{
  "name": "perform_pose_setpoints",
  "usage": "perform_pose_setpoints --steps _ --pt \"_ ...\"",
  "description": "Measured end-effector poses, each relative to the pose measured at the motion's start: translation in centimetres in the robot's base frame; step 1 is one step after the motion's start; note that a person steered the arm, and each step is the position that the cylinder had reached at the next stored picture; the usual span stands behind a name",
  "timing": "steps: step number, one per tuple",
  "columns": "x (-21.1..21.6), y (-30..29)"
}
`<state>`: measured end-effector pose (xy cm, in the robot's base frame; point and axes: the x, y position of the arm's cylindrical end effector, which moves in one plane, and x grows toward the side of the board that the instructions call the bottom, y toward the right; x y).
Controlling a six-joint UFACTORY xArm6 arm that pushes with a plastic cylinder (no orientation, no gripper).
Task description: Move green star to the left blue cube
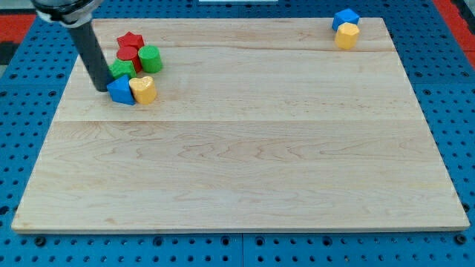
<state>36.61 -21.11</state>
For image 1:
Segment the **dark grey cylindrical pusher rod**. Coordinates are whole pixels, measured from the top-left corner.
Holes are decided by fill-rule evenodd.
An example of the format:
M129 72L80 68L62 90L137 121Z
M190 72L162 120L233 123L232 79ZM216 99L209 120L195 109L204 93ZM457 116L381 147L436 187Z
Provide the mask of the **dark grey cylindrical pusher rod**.
M70 28L68 32L94 87L99 92L107 92L107 85L113 82L114 79L92 28L91 21Z

